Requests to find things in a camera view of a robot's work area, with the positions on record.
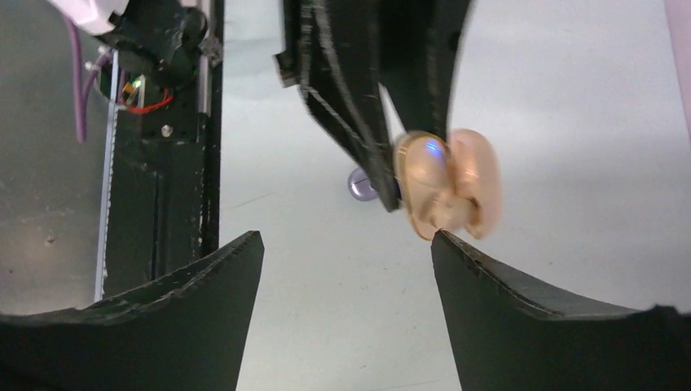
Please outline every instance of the bolt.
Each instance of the bolt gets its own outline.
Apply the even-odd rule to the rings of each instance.
[[[173,127],[170,125],[163,125],[161,128],[161,135],[163,137],[170,137],[171,134],[173,134]]]

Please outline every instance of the white tabletop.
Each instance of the white tabletop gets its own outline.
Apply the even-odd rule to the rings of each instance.
[[[494,143],[505,215],[474,244],[587,297],[688,311],[691,147],[664,6],[626,3],[478,1],[451,123]],[[238,390],[456,391],[429,243],[350,197],[354,163],[281,88],[278,4],[227,4],[221,238],[266,246]]]

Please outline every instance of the white plastic casing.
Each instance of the white plastic casing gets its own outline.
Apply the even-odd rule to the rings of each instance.
[[[81,30],[90,35],[102,35],[114,29],[109,21],[116,12],[122,15],[130,0],[48,0],[69,17]]]

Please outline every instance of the table surface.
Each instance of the table surface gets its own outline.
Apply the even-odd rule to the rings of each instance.
[[[429,244],[350,197],[354,164],[281,88],[277,2],[227,10],[221,237],[266,245],[238,390],[460,389]],[[587,297],[691,310],[691,147],[662,2],[478,1],[451,125],[501,160],[504,220],[481,250]]]
[[[108,105],[91,95],[79,144],[67,30],[50,3],[0,2],[0,35],[0,312],[84,307],[95,293]],[[87,59],[98,55],[95,40],[83,42]]]

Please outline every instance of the pink edge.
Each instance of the pink edge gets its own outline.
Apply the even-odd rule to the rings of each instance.
[[[686,129],[691,138],[691,1],[664,0],[671,48],[679,79]]]

